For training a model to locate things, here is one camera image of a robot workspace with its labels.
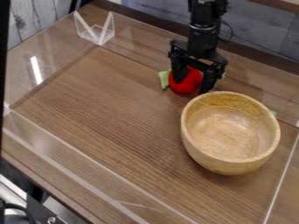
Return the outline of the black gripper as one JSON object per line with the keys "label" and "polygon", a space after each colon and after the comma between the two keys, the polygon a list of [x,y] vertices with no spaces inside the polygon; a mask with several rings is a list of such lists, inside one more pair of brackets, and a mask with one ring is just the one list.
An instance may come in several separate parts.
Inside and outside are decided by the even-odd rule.
{"label": "black gripper", "polygon": [[169,58],[173,61],[173,77],[177,84],[181,84],[187,76],[189,69],[193,67],[203,73],[199,94],[211,91],[217,79],[222,79],[226,73],[229,60],[219,54],[217,50],[209,51],[203,57],[189,54],[187,42],[174,39],[170,42]]}

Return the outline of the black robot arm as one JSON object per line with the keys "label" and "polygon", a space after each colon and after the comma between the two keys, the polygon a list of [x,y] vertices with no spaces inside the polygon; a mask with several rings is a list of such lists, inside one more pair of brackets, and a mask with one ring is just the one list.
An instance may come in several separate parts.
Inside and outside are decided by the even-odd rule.
{"label": "black robot arm", "polygon": [[189,0],[187,40],[170,42],[171,90],[182,95],[210,92],[226,73],[227,59],[218,52],[222,16],[229,0]]}

